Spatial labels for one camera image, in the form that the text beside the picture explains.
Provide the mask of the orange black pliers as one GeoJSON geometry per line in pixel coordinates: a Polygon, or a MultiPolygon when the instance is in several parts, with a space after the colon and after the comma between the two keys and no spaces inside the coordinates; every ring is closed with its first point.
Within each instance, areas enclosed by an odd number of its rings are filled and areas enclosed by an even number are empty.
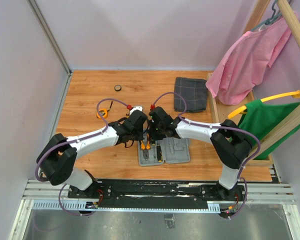
{"type": "Polygon", "coordinates": [[[149,159],[149,150],[151,149],[150,141],[147,140],[146,143],[144,143],[143,141],[140,141],[140,149],[142,151],[143,158],[145,160],[148,160],[149,159]]]}

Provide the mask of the grey plastic tool case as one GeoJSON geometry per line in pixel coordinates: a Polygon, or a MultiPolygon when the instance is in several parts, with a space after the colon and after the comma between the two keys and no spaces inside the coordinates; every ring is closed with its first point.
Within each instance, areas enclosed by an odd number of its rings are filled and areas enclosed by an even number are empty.
{"type": "MultiPolygon", "coordinates": [[[[144,134],[145,144],[150,138],[144,134]]],[[[190,140],[188,138],[174,138],[167,137],[163,140],[158,140],[157,146],[161,147],[162,150],[162,162],[158,162],[157,158],[153,156],[152,143],[150,143],[151,149],[149,150],[149,159],[145,160],[142,154],[140,141],[137,143],[137,152],[138,152],[138,163],[140,166],[158,166],[164,163],[166,164],[181,164],[188,163],[191,160],[189,145],[190,140]]]]}

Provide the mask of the yellow tape measure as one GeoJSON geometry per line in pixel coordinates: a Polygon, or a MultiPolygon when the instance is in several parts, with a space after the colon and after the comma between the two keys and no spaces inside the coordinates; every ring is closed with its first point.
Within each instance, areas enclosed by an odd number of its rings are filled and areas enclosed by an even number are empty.
{"type": "Polygon", "coordinates": [[[113,106],[113,101],[110,102],[108,108],[100,108],[99,110],[96,110],[96,117],[98,119],[101,119],[102,117],[106,119],[109,116],[109,112],[112,109],[112,106],[113,106]]]}

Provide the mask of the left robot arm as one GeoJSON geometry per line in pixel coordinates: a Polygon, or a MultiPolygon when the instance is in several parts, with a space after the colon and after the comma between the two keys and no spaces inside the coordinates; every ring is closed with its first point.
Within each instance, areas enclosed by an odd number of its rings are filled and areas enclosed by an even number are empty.
{"type": "Polygon", "coordinates": [[[127,118],[107,123],[96,131],[71,137],[54,135],[36,160],[45,175],[38,180],[52,186],[67,184],[79,195],[95,198],[101,187],[91,173],[75,167],[76,160],[99,149],[142,141],[147,119],[142,111],[134,110],[127,118]]]}

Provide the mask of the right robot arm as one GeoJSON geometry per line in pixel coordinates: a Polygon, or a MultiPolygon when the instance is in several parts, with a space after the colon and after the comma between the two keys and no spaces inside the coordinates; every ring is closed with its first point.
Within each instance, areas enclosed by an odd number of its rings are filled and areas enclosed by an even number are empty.
{"type": "Polygon", "coordinates": [[[183,117],[172,118],[162,107],[154,105],[150,107],[149,116],[154,124],[153,137],[194,139],[211,144],[222,162],[217,196],[222,200],[234,197],[239,173],[252,143],[232,120],[208,124],[183,117]]]}

